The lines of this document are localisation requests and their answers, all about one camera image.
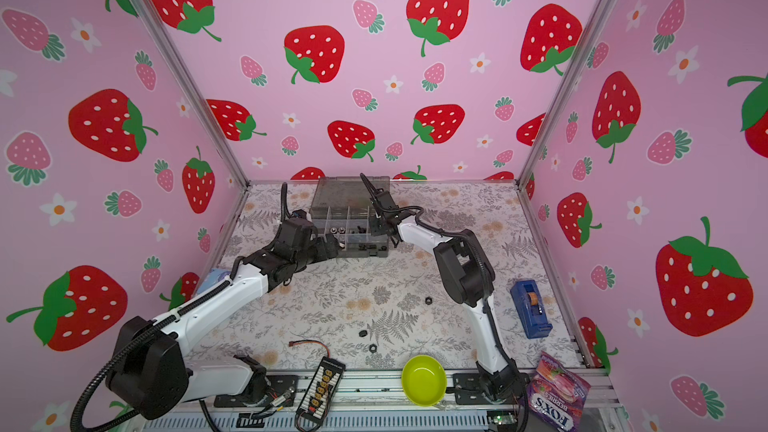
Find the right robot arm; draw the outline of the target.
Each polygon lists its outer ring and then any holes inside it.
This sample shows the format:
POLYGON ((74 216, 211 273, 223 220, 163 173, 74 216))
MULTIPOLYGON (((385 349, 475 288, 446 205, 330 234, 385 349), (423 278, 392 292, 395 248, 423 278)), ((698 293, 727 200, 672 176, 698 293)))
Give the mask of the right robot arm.
POLYGON ((514 400, 523 405, 530 378, 504 349, 494 317, 495 271, 477 236, 469 229, 433 226, 422 219, 422 207, 401 207, 365 174, 360 179, 375 211, 372 233, 385 235, 393 246, 407 243, 430 253, 446 293, 466 312, 477 351, 480 392, 491 403, 514 400))

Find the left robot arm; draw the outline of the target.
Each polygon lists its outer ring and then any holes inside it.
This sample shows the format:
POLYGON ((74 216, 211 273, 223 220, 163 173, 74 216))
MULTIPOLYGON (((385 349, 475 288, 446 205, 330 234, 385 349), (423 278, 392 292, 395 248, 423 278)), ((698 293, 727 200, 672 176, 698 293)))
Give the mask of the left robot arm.
POLYGON ((282 207, 280 212, 281 224, 272 241, 237 257, 230 273, 214 286, 152 320, 135 317, 123 325, 113 356, 73 408, 71 430, 85 430, 85 410, 100 385, 129 407, 124 415, 98 425, 100 431, 135 416, 157 419, 180 403, 248 389, 257 372, 255 361, 240 357, 197 367, 188 361, 189 352, 235 312, 309 265, 336 258, 343 248, 334 235, 320 234, 305 211, 282 207))

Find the grey compartment organizer box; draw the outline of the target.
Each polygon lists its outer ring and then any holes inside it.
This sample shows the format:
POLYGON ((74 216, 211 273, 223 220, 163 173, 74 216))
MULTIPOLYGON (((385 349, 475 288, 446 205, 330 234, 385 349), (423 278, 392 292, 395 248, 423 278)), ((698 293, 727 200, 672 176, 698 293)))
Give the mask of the grey compartment organizer box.
POLYGON ((322 177, 309 210, 321 235, 331 234, 340 244, 339 259, 386 258, 389 239, 374 235, 376 212, 360 177, 322 177))

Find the blue tissue pack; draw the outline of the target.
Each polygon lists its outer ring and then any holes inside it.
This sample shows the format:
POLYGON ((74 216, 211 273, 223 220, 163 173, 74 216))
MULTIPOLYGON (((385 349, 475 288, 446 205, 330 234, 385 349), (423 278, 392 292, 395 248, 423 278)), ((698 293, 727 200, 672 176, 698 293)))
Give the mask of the blue tissue pack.
POLYGON ((227 269, 214 268, 208 275, 200 282, 195 296, 200 296, 206 293, 209 289, 216 287, 221 281, 230 276, 230 271, 227 269))

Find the black battery charger board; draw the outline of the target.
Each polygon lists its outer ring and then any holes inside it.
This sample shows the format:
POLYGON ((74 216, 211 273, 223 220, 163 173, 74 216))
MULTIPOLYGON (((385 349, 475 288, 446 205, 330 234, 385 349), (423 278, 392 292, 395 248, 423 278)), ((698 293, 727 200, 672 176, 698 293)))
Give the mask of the black battery charger board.
POLYGON ((330 357, 322 357, 296 409, 294 425, 298 431, 317 431, 328 415, 346 365, 330 357))

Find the blue box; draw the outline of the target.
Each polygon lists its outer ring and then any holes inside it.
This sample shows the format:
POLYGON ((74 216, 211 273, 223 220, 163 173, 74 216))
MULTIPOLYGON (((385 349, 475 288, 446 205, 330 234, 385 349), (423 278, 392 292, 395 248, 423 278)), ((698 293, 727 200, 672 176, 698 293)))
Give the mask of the blue box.
POLYGON ((548 337, 553 325, 549 322, 536 282, 518 280, 510 289, 516 311, 528 339, 548 337))

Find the lime green bowl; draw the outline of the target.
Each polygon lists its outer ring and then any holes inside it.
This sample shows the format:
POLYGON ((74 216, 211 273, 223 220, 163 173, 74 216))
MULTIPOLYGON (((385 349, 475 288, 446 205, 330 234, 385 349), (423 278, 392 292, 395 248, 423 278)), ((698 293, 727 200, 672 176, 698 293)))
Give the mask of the lime green bowl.
POLYGON ((402 369, 401 384, 404 394, 413 404, 432 407, 441 402, 446 394, 447 374, 435 358, 418 355, 409 359, 402 369))

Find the purple Fox's candy bag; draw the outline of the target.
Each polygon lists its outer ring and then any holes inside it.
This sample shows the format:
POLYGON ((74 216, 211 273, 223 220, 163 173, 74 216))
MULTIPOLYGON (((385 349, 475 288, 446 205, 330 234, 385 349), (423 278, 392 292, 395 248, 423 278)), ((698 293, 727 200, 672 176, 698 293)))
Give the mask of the purple Fox's candy bag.
POLYGON ((527 385, 530 412, 558 431, 577 431, 591 385, 542 352, 527 385))

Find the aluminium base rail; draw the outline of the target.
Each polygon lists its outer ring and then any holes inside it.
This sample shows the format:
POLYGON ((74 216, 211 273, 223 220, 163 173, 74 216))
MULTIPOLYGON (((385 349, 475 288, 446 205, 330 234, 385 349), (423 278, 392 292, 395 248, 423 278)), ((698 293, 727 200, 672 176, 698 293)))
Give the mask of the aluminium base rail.
MULTIPOLYGON (((591 385, 578 431, 634 431, 608 376, 599 370, 576 371, 591 385)), ((285 406, 266 419, 255 419, 257 408, 208 410, 219 431, 298 431, 295 411, 309 386, 312 371, 290 370, 297 376, 294 407, 285 406)), ((421 407, 405 395, 401 371, 348 370, 332 398, 330 412, 317 431, 502 431, 513 428, 518 406, 477 402, 461 405, 447 394, 437 405, 421 407)), ((177 406, 162 418, 130 419, 118 431, 212 431, 196 403, 177 406)))

